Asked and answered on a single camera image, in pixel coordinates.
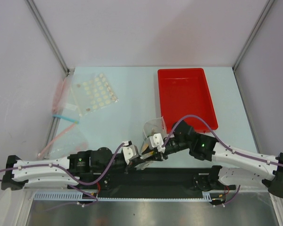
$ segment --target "white table surface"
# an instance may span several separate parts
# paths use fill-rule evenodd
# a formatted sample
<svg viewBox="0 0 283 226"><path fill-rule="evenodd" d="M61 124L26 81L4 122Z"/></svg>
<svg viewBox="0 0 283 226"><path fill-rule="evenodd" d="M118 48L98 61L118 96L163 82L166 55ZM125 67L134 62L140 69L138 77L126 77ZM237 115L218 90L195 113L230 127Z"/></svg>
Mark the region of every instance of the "white table surface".
<svg viewBox="0 0 283 226"><path fill-rule="evenodd" d="M77 67L73 82L87 81L91 74L104 73L119 101L83 116L78 128L88 140L89 149L108 147L115 151L124 140L141 147L144 123L160 117L158 69L188 67ZM218 129L216 133L226 143L257 152L241 96L230 67L203 67L212 97ZM71 123L61 120L57 134ZM151 167L202 168L223 165L199 161L188 150L169 155Z"/></svg>

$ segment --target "white wall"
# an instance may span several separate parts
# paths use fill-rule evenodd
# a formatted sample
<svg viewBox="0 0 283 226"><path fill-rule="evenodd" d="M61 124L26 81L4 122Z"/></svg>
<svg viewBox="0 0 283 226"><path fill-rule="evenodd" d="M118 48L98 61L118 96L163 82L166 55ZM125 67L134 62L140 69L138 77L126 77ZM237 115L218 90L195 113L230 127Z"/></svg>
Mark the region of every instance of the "white wall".
<svg viewBox="0 0 283 226"><path fill-rule="evenodd" d="M232 66L266 0L35 0L68 65Z"/></svg>
<svg viewBox="0 0 283 226"><path fill-rule="evenodd" d="M34 159L42 149L62 75L25 1L1 0L0 169L8 155Z"/></svg>
<svg viewBox="0 0 283 226"><path fill-rule="evenodd" d="M283 152L283 0L277 1L237 70L263 153Z"/></svg>

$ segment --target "purple cable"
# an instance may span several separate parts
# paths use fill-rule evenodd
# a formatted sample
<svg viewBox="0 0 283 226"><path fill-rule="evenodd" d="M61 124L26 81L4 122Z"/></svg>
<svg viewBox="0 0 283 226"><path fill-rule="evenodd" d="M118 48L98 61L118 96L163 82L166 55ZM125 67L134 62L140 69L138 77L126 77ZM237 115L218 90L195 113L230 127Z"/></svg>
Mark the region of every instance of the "purple cable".
<svg viewBox="0 0 283 226"><path fill-rule="evenodd" d="M206 127L209 129L209 131L210 131L210 132L213 134L213 136L218 140L218 142L221 143L221 145L222 145L223 147L225 147L227 150L229 150L230 152L233 152L233 149L232 149L231 147L227 146L227 145L217 136L217 134L212 130L212 128L211 128L202 118L200 118L199 116L196 116L196 115L194 115L194 114L189 114L189 115L186 115L186 116L182 117L182 118L173 126L171 132L169 133L169 135L168 135L167 138L165 139L165 142L164 142L164 144L162 145L162 147L165 147L165 146L166 146L166 144L168 143L168 141L169 141L171 135L174 133L176 127L179 125L179 123L180 123L182 120L185 120L186 118L196 118L196 119L202 121L202 123L206 125ZM240 152L237 152L237 151L235 151L235 154L237 154L237 155L239 155L239 156L241 156L241 157L245 157L245 158L248 158L248 159L252 159L252 160L264 162L264 163L267 164L267 161L264 160L264 159L260 159L260 158L254 157L254 156L250 156L250 155L248 155L248 154L243 154L243 153L240 153ZM281 167L283 167L283 164L280 164L280 163L277 163L277 162L273 162L273 161L271 161L270 164L275 165L275 166L281 166Z"/></svg>
<svg viewBox="0 0 283 226"><path fill-rule="evenodd" d="M81 185L94 185L94 184L98 183L98 182L105 176L105 174L107 173L107 171L108 171L109 168L111 167L111 165L112 165L112 163L113 163L113 160L114 160L115 157L117 156L118 151L121 149L121 147L122 147L123 145L124 145L124 143L121 143L121 144L117 147L115 153L113 154L113 156L112 156L110 162L108 163L107 167L106 167L105 170L102 172L102 174L101 174L96 180L94 180L94 181L92 181L92 182L89 182L89 183L83 182L83 181L81 181L81 180L76 179L74 176L72 176L72 175L67 171L67 169L65 169L65 168L63 168L63 167L61 167L61 166L59 166L59 165L52 164L52 167L56 167L56 168L59 168L59 169L63 170L63 171L64 171L65 173L67 173L74 181L76 181L77 183L79 183L79 184L81 184ZM22 169L33 168L33 167L49 167L49 164L35 164L35 165L31 165L31 166L21 166ZM10 170L17 170L17 169L18 169L18 167L12 167L12 168L7 168L7 169L1 169L1 170L0 170L0 173L1 173L1 172L5 172L5 171L10 171Z"/></svg>
<svg viewBox="0 0 283 226"><path fill-rule="evenodd" d="M79 189L79 188L77 188L77 187L75 187L75 186L73 186L73 185L69 185L69 186L70 186L71 188L77 190L78 192L81 192L81 193L83 193L83 194L85 194L85 195L87 195L87 196L89 196L89 197L95 199L95 201L93 201L93 202L91 202L91 203L88 203L88 204L84 204L84 206L91 206L91 205L96 204L96 203L99 201L98 198L95 197L95 196L93 196L92 194L89 194L89 193L87 193L87 192L85 192L85 191L83 191L83 190L81 190L81 189Z"/></svg>
<svg viewBox="0 0 283 226"><path fill-rule="evenodd" d="M224 205L225 205L225 204L229 204L231 201L233 201L233 200L237 197L237 194L239 193L240 188L241 188L241 185L238 186L237 191L236 191L236 193L234 194L234 196L233 196L229 201L226 201L226 202L224 203Z"/></svg>

